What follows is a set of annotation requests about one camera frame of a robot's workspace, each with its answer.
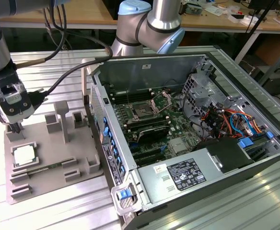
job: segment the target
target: chipset heatsink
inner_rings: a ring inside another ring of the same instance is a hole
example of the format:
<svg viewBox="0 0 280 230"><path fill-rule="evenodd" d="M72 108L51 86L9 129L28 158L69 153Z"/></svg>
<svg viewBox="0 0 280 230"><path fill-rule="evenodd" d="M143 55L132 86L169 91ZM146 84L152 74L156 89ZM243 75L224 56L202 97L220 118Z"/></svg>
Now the chipset heatsink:
<svg viewBox="0 0 280 230"><path fill-rule="evenodd" d="M187 150L187 147L181 138L174 138L170 140L169 143L175 154Z"/></svg>

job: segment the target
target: paper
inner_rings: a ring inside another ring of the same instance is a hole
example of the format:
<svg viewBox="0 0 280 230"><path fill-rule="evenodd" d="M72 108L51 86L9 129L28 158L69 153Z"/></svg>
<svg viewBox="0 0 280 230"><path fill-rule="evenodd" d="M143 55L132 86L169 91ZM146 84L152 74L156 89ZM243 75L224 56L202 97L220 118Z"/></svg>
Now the paper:
<svg viewBox="0 0 280 230"><path fill-rule="evenodd" d="M205 9L209 13L212 13L214 15L220 16L223 14L223 10L219 9L218 7L215 6L209 6Z"/></svg>

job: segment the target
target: blue wire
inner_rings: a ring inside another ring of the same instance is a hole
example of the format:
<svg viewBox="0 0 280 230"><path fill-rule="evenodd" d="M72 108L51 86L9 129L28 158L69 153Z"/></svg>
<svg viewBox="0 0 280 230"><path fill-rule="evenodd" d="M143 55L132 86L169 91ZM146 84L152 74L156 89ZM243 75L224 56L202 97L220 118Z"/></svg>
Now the blue wire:
<svg viewBox="0 0 280 230"><path fill-rule="evenodd" d="M238 133L240 133L240 134L244 137L243 132L241 132L239 129L236 129L235 126L233 125L233 116L234 116L234 115L235 115L235 114L233 114L233 115L231 116L231 118L230 118L231 127L233 128L233 130L237 131Z"/></svg>
<svg viewBox="0 0 280 230"><path fill-rule="evenodd" d="M252 128L252 126L251 126L249 120L246 118L245 115L240 114L240 113L235 113L235 114L240 115L241 117L243 117L243 118L245 119L247 125L249 126L250 130L252 131L252 133L253 133L253 134L257 134L257 132ZM233 114L233 115L231 116L231 119L230 119L231 126L232 126L232 128L233 128L235 131L237 131L238 133L240 133L240 134L244 137L243 132L241 132L240 130L236 129L236 128L234 127L234 125L233 125L233 116L234 116L235 114Z"/></svg>

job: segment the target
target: table leg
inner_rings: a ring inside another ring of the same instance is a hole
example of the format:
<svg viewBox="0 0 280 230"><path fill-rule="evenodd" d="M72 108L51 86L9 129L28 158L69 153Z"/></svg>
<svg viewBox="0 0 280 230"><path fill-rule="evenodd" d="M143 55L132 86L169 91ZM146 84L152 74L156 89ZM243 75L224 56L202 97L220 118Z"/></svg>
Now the table leg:
<svg viewBox="0 0 280 230"><path fill-rule="evenodd" d="M237 64L240 63L240 61L244 58L244 56L246 55L246 53L249 51L249 49L251 48L251 46L253 45L253 43L256 41L256 39L258 38L260 33L253 33L250 37L250 39L247 41L247 43L245 44L245 46L242 48L242 50L240 51L240 53L238 54L238 56L235 59L235 62Z"/></svg>

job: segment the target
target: electronic components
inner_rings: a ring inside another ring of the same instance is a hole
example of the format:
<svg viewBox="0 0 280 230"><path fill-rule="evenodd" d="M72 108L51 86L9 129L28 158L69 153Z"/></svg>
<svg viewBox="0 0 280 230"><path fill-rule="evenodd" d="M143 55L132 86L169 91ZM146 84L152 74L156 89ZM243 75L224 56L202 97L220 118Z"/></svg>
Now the electronic components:
<svg viewBox="0 0 280 230"><path fill-rule="evenodd" d="M135 119L153 115L153 111L147 103L140 103L140 104L133 105L132 111Z"/></svg>
<svg viewBox="0 0 280 230"><path fill-rule="evenodd" d="M180 152L186 151L187 147L181 138L175 138L169 141L171 148L178 154Z"/></svg>
<svg viewBox="0 0 280 230"><path fill-rule="evenodd" d="M158 104L158 102L157 102L157 99L161 95L167 99L164 104ZM150 100L150 103L151 103L151 107L152 107L155 114L160 113L161 111L163 111L164 109L166 109L170 105L172 105L171 97L170 97L170 95L168 95L166 93L166 91L162 91L161 93L156 95L153 99Z"/></svg>

